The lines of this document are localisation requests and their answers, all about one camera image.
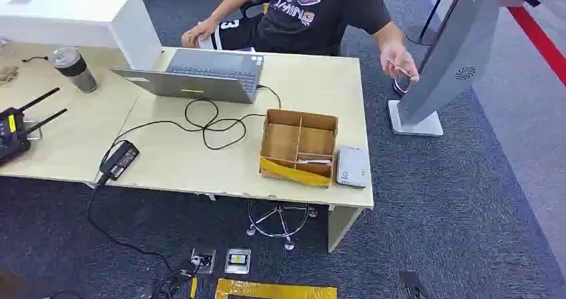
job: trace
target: power cord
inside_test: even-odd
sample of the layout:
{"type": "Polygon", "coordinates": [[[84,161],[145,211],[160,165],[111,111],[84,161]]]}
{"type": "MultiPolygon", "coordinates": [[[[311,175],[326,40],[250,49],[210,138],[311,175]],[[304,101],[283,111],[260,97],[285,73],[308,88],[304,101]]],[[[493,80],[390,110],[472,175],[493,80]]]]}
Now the power cord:
{"type": "Polygon", "coordinates": [[[24,62],[24,63],[28,63],[28,62],[30,62],[31,60],[34,60],[34,59],[43,59],[43,60],[46,60],[46,61],[49,60],[48,57],[30,57],[29,59],[22,59],[21,61],[24,62]]]}
{"type": "MultiPolygon", "coordinates": [[[[267,86],[265,86],[265,85],[258,85],[258,89],[268,89],[269,91],[271,91],[271,92],[277,97],[278,107],[281,108],[281,98],[279,98],[279,95],[278,95],[275,91],[273,91],[273,89],[271,89],[270,87],[267,87],[267,86]]],[[[235,143],[238,143],[240,140],[244,139],[244,137],[246,136],[246,133],[247,133],[246,124],[243,122],[244,119],[246,119],[247,117],[265,117],[264,114],[250,113],[250,114],[245,115],[245,116],[243,116],[243,117],[240,117],[240,118],[238,118],[238,119],[236,119],[236,118],[221,118],[221,119],[218,119],[218,114],[219,114],[219,112],[220,112],[220,110],[218,109],[218,106],[217,106],[216,103],[214,103],[213,101],[210,101],[210,100],[208,100],[208,99],[195,99],[195,100],[190,101],[189,103],[187,103],[187,106],[185,106],[185,120],[186,120],[189,124],[191,124],[192,126],[196,127],[196,129],[188,129],[188,128],[183,127],[182,125],[180,125],[180,124],[177,123],[177,122],[168,121],[168,120],[166,120],[166,121],[153,121],[153,122],[148,122],[148,123],[145,123],[145,124],[142,124],[142,125],[138,125],[138,126],[136,126],[136,127],[133,127],[133,128],[131,128],[131,129],[129,129],[129,130],[127,130],[127,131],[125,131],[125,132],[119,134],[119,135],[114,139],[114,141],[112,142],[110,148],[104,153],[104,156],[102,157],[102,160],[100,161],[99,170],[102,169],[103,164],[108,160],[108,157],[109,157],[109,155],[110,155],[110,152],[111,152],[115,147],[117,147],[119,144],[121,144],[121,143],[123,143],[123,142],[126,142],[124,139],[121,139],[122,137],[124,137],[125,135],[127,135],[127,134],[129,134],[129,133],[131,133],[131,132],[133,132],[133,131],[135,131],[135,130],[137,130],[137,129],[141,129],[141,128],[147,127],[147,126],[149,126],[149,125],[154,125],[154,124],[159,124],[159,123],[168,123],[168,124],[175,125],[175,126],[177,126],[178,128],[180,128],[180,129],[182,129],[183,131],[186,131],[186,132],[199,132],[199,131],[200,131],[200,132],[202,132],[202,139],[203,139],[204,145],[205,145],[208,149],[211,149],[211,150],[220,150],[220,149],[224,149],[225,147],[229,147],[229,146],[231,146],[231,145],[233,145],[233,144],[235,144],[235,143]],[[207,102],[207,103],[211,104],[212,106],[214,106],[214,109],[216,110],[216,111],[215,111],[215,114],[214,114],[214,117],[212,117],[212,119],[210,119],[210,121],[208,121],[205,125],[200,125],[200,124],[198,124],[198,123],[192,122],[192,121],[189,119],[189,116],[188,116],[188,109],[189,109],[189,107],[190,107],[192,104],[194,104],[195,102],[200,102],[200,101],[207,102]],[[224,127],[224,128],[216,128],[216,127],[213,127],[213,126],[216,125],[217,123],[226,122],[226,121],[232,121],[232,124],[230,124],[229,126],[224,127]],[[225,144],[225,145],[221,145],[220,147],[212,147],[212,146],[210,146],[210,145],[208,144],[208,142],[206,141],[206,132],[207,132],[207,131],[224,132],[224,131],[228,131],[229,129],[231,129],[232,127],[234,127],[236,124],[240,124],[240,125],[244,128],[244,133],[243,133],[238,139],[235,139],[234,141],[231,141],[231,142],[229,142],[229,143],[227,143],[227,144],[225,144]]],[[[126,242],[119,241],[119,240],[116,239],[114,236],[112,236],[108,231],[106,231],[106,230],[104,230],[103,228],[101,228],[101,227],[93,220],[93,218],[92,218],[92,216],[91,216],[91,206],[92,206],[92,203],[93,203],[93,201],[94,201],[94,198],[95,198],[95,196],[96,196],[97,191],[98,191],[101,187],[103,187],[103,186],[106,184],[106,182],[108,181],[108,179],[109,179],[109,176],[106,175],[106,174],[104,174],[104,175],[102,175],[102,176],[100,177],[100,179],[98,180],[98,183],[97,183],[97,185],[96,185],[96,187],[95,187],[95,189],[94,189],[94,191],[93,191],[93,193],[92,193],[92,196],[91,196],[91,198],[90,198],[90,200],[89,200],[89,202],[88,202],[88,204],[87,204],[87,219],[88,219],[88,222],[89,222],[96,230],[98,230],[98,231],[101,232],[104,236],[106,236],[106,238],[108,238],[110,241],[112,241],[114,244],[117,244],[117,245],[119,245],[119,246],[123,246],[123,247],[129,248],[129,249],[135,250],[135,251],[137,251],[137,252],[139,252],[140,254],[143,254],[143,255],[157,256],[157,257],[161,258],[161,260],[162,260],[163,263],[167,266],[167,268],[169,269],[170,272],[173,271],[173,269],[171,268],[171,264],[168,262],[167,258],[166,258],[164,255],[162,255],[161,253],[159,253],[159,252],[154,252],[154,251],[146,251],[146,250],[143,250],[143,249],[141,249],[141,248],[139,248],[139,247],[137,247],[137,246],[134,246],[134,245],[132,245],[132,244],[128,244],[128,243],[126,243],[126,242]]]]}
{"type": "MultiPolygon", "coordinates": [[[[278,102],[278,107],[279,109],[281,109],[281,98],[279,97],[279,95],[273,91],[272,88],[267,87],[265,85],[258,85],[258,89],[268,89],[269,91],[271,91],[271,93],[273,93],[275,95],[275,97],[277,98],[277,102],[278,102]]],[[[121,134],[119,134],[115,139],[114,142],[112,142],[112,145],[110,146],[110,148],[104,153],[104,156],[102,158],[102,160],[100,161],[100,165],[102,165],[106,159],[108,158],[108,155],[110,154],[110,151],[115,148],[118,144],[120,144],[121,142],[123,142],[123,140],[120,140],[120,138],[126,136],[127,134],[137,130],[137,129],[141,129],[143,127],[147,127],[149,125],[154,125],[154,124],[160,124],[160,123],[168,123],[168,124],[172,124],[178,128],[180,128],[183,131],[186,132],[202,132],[202,140],[204,142],[204,145],[211,150],[221,150],[224,149],[225,147],[229,147],[235,143],[238,143],[239,141],[241,141],[242,139],[244,139],[244,137],[246,137],[246,133],[248,131],[248,129],[246,128],[246,124],[243,122],[244,119],[246,119],[247,117],[265,117],[264,114],[256,114],[256,113],[250,113],[247,115],[244,115],[243,117],[240,117],[238,119],[235,118],[222,118],[222,119],[218,119],[218,114],[220,113],[220,110],[218,109],[218,105],[216,105],[216,103],[214,103],[213,101],[210,101],[209,99],[195,99],[189,103],[187,103],[187,106],[185,106],[185,120],[192,126],[196,127],[196,129],[188,129],[182,125],[180,125],[177,122],[174,121],[170,121],[170,120],[164,120],[164,121],[153,121],[153,122],[148,122],[148,123],[144,123],[141,125],[138,125],[136,127],[133,127],[121,134]],[[189,119],[189,115],[188,115],[188,110],[189,107],[193,104],[195,104],[195,102],[206,102],[209,103],[210,105],[212,105],[215,109],[214,112],[214,116],[212,117],[212,119],[210,119],[210,121],[208,121],[205,125],[200,125],[198,123],[192,122],[189,119]],[[220,122],[226,122],[226,121],[232,121],[232,124],[230,124],[227,127],[224,128],[216,128],[213,127],[214,125],[216,125],[217,123],[220,122]],[[238,138],[235,139],[234,141],[231,141],[225,145],[221,145],[220,147],[212,147],[208,144],[207,140],[206,140],[206,132],[207,131],[213,131],[213,132],[225,132],[228,131],[229,129],[232,129],[236,124],[240,124],[243,128],[244,128],[244,133],[238,138]]]]}
{"type": "Polygon", "coordinates": [[[71,296],[75,299],[84,299],[83,296],[81,296],[80,294],[78,294],[77,292],[74,291],[70,291],[70,290],[62,290],[62,291],[58,291],[50,296],[45,297],[44,299],[58,299],[60,296],[62,295],[67,295],[71,296]]]}
{"type": "Polygon", "coordinates": [[[92,218],[91,216],[91,206],[92,203],[94,201],[94,197],[96,196],[96,193],[99,191],[100,187],[104,186],[104,184],[106,183],[106,181],[108,181],[108,177],[106,175],[102,175],[102,177],[100,178],[100,180],[98,181],[98,184],[96,185],[96,187],[94,188],[94,190],[92,191],[92,196],[90,197],[90,200],[88,201],[87,204],[87,219],[88,222],[91,224],[91,226],[93,226],[93,228],[95,228],[96,230],[98,230],[99,232],[101,232],[104,236],[106,236],[106,238],[108,238],[110,241],[112,241],[114,244],[117,244],[118,246],[123,246],[132,250],[135,250],[137,252],[139,252],[140,254],[143,255],[148,255],[148,256],[157,256],[159,258],[161,258],[161,260],[163,260],[163,263],[167,266],[167,269],[169,269],[169,271],[172,271],[173,269],[171,268],[171,264],[168,262],[167,258],[165,258],[164,255],[160,254],[159,252],[154,252],[154,251],[145,251],[137,246],[134,246],[132,244],[128,244],[126,242],[122,242],[119,241],[118,239],[116,239],[115,237],[113,237],[108,231],[104,230],[103,228],[101,228],[92,218]]]}
{"type": "Polygon", "coordinates": [[[178,271],[170,274],[154,288],[150,299],[158,299],[160,294],[164,294],[166,299],[172,299],[182,285],[191,281],[197,274],[200,267],[206,264],[204,260],[206,259],[200,256],[194,256],[191,258],[190,264],[193,265],[195,269],[190,272],[189,267],[182,266],[178,271]]]}

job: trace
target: laptop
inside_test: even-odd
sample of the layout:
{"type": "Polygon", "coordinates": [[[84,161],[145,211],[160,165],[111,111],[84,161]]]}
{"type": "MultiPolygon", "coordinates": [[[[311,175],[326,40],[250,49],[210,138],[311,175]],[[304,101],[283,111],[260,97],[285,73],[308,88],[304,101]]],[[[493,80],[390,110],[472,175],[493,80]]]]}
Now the laptop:
{"type": "Polygon", "coordinates": [[[111,71],[158,96],[251,104],[263,62],[255,54],[178,49],[166,72],[111,71]]]}

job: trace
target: light wood desk surface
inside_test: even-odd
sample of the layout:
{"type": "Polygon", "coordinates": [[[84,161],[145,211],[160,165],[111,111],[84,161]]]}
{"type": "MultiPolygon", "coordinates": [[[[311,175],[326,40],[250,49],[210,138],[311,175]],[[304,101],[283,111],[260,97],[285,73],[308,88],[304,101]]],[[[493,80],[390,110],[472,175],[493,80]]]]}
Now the light wood desk surface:
{"type": "Polygon", "coordinates": [[[138,91],[120,86],[121,78],[105,67],[123,64],[117,51],[81,50],[99,84],[99,89],[89,94],[80,92],[45,60],[21,62],[24,58],[47,55],[55,48],[18,45],[16,49],[7,49],[10,56],[0,56],[0,66],[19,66],[17,79],[0,86],[0,109],[21,107],[55,87],[61,90],[28,109],[26,119],[41,120],[63,108],[69,109],[42,128],[43,139],[32,142],[30,151],[1,166],[0,175],[92,182],[100,159],[122,128],[138,91]]]}
{"type": "MultiPolygon", "coordinates": [[[[156,70],[164,70],[175,49],[166,48],[156,70]]],[[[359,62],[345,57],[313,57],[305,55],[266,54],[260,83],[271,87],[281,98],[282,108],[338,117],[336,144],[367,149],[359,62]]],[[[188,101],[180,98],[156,97],[140,90],[139,97],[122,131],[143,123],[172,120],[192,128],[185,120],[188,101]]],[[[217,102],[219,117],[238,118],[249,113],[265,114],[277,108],[275,96],[259,89],[255,104],[217,102]]],[[[188,110],[189,118],[205,124],[214,108],[198,102],[188,110]]],[[[244,120],[247,135],[223,150],[207,149],[202,133],[187,133],[174,125],[159,124],[135,130],[126,135],[141,154],[114,186],[139,187],[177,192],[201,192],[221,196],[281,200],[335,206],[373,208],[371,186],[363,189],[315,188],[263,178],[258,173],[263,136],[263,117],[244,120]]],[[[237,139],[243,129],[236,126],[229,132],[207,131],[212,146],[221,146],[237,139]]]]}

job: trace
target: black t-shirt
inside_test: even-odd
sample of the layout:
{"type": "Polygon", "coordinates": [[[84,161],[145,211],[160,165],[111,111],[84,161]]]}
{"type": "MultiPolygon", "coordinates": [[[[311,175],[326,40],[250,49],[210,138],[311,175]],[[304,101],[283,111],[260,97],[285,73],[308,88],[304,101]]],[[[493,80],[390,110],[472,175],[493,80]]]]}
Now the black t-shirt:
{"type": "Polygon", "coordinates": [[[259,22],[258,51],[337,54],[347,25],[374,34],[391,21],[383,0],[269,1],[259,22]]]}

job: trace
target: graphic print on t-shirt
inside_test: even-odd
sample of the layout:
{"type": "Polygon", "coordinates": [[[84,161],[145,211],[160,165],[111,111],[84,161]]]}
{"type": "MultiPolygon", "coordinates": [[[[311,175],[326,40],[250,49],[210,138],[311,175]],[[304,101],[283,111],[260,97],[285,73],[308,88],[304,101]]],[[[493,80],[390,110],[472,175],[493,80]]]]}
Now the graphic print on t-shirt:
{"type": "Polygon", "coordinates": [[[315,5],[319,2],[320,0],[277,0],[272,7],[287,15],[296,17],[303,25],[309,26],[314,20],[314,13],[306,11],[302,7],[315,5]]]}

